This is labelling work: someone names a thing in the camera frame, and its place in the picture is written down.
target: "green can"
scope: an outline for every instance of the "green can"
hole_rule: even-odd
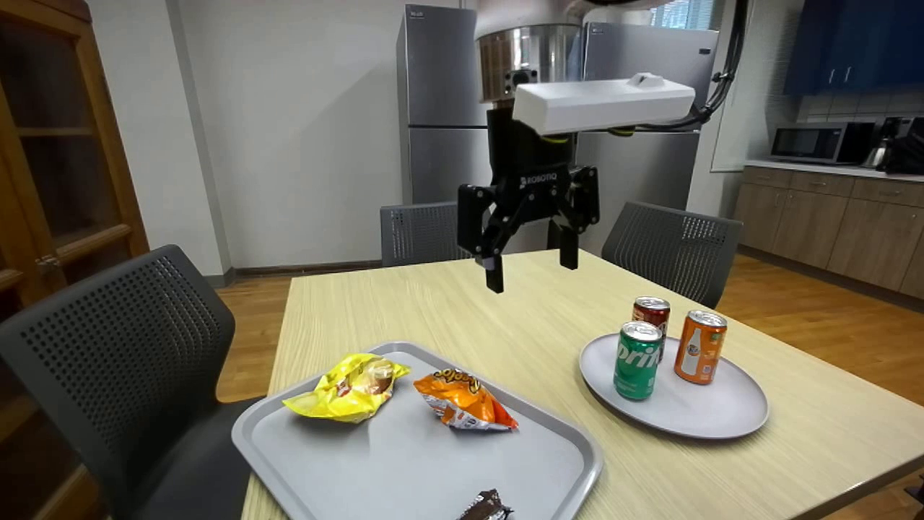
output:
[[[645,401],[657,390],[664,335],[660,326],[631,322],[619,335],[612,387],[631,401]]]

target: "red can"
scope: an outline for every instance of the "red can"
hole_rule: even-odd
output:
[[[664,299],[637,299],[634,322],[654,323],[668,338],[670,303]]]
[[[710,384],[725,341],[725,317],[709,309],[693,309],[686,322],[683,345],[676,346],[673,372],[692,384]]]

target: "plate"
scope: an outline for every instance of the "plate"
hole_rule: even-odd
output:
[[[732,362],[720,362],[710,384],[692,384],[673,372],[676,338],[664,341],[657,390],[647,401],[628,401],[612,387],[619,335],[596,338],[577,362],[593,393],[612,410],[664,434],[692,440],[738,440],[759,430],[771,419],[771,406],[759,384]]]
[[[312,421],[284,408],[310,378],[251,406],[232,430],[287,517],[463,517],[497,489],[517,517],[575,517],[593,491],[596,446],[565,419],[494,387],[514,434],[461,434],[433,419],[413,382],[450,367],[417,345],[372,349],[411,367],[393,400],[362,424]]]

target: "soda can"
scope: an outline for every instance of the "soda can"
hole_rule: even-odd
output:
[[[612,387],[631,401],[645,401],[657,390],[664,335],[660,326],[631,322],[619,335]]]
[[[725,341],[725,317],[709,309],[693,309],[686,322],[673,372],[692,384],[710,384]]]
[[[668,338],[670,303],[664,299],[637,299],[634,322],[654,323]]]

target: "chair backrest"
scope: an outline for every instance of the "chair backrest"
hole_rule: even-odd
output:
[[[209,410],[234,315],[165,247],[87,277],[0,323],[0,359],[131,515],[167,449]]]
[[[381,208],[381,263],[432,263],[465,258],[456,235],[456,202]]]
[[[741,247],[744,222],[661,206],[628,202],[605,255],[654,284],[718,307]]]

